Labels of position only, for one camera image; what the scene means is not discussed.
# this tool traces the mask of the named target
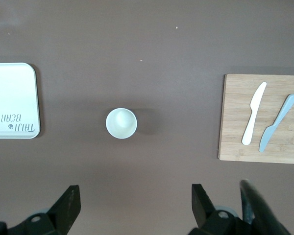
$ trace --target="white knife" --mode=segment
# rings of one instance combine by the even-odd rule
[[[254,131],[254,125],[255,125],[258,108],[260,105],[261,98],[263,97],[266,85],[267,85],[266,82],[263,82],[262,84],[260,84],[260,86],[255,91],[253,98],[251,99],[251,102],[250,102],[251,115],[242,138],[242,144],[244,145],[249,145],[251,142],[251,137]]]

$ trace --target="wooden cutting board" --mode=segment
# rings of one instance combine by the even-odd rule
[[[267,82],[250,145],[242,144],[251,109],[251,99]],[[294,94],[294,76],[227,74],[224,81],[219,159],[294,164],[294,105],[281,121],[263,153],[259,143],[266,127],[273,124],[285,99]]]

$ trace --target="knife handle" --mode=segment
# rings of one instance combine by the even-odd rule
[[[252,111],[250,118],[249,118],[249,121],[248,121],[248,124],[247,124],[247,127],[245,129],[243,138],[242,138],[242,144],[244,144],[244,145],[249,145],[251,142],[251,138],[253,136],[253,131],[254,131],[256,116],[257,116],[257,113]]]
[[[286,113],[290,110],[290,108],[293,106],[293,104],[294,104],[294,94],[290,94],[290,95],[288,95],[288,97],[284,101],[284,104],[283,104],[278,116],[276,117],[276,119],[273,123],[273,126],[277,126],[280,124],[280,122],[282,121],[282,119],[284,118]]]

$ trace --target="blue knife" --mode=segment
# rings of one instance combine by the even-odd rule
[[[265,150],[274,131],[276,130],[276,128],[278,127],[278,125],[280,124],[280,122],[282,121],[282,119],[284,118],[286,113],[293,106],[293,104],[294,104],[294,94],[290,94],[290,95],[288,95],[288,97],[284,101],[284,104],[283,104],[278,116],[276,117],[274,123],[265,129],[263,136],[261,137],[261,140],[260,140],[259,152],[263,152]]]

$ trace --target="plastic knife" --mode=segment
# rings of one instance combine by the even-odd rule
[[[260,84],[260,86],[255,91],[253,98],[251,99],[251,102],[250,102],[251,115],[242,138],[242,144],[244,145],[249,145],[251,142],[251,137],[254,131],[254,125],[255,125],[258,108],[260,105],[261,98],[263,97],[266,85],[267,85],[266,82],[263,82],[262,84]]]
[[[293,106],[293,104],[294,104],[294,94],[290,94],[290,95],[288,95],[288,97],[284,101],[284,104],[283,104],[278,116],[276,117],[274,123],[265,129],[263,136],[261,137],[261,140],[260,140],[259,152],[263,152],[265,150],[274,131],[276,130],[276,128],[278,127],[278,125],[280,124],[280,122],[282,121],[282,119],[284,118],[286,113]]]

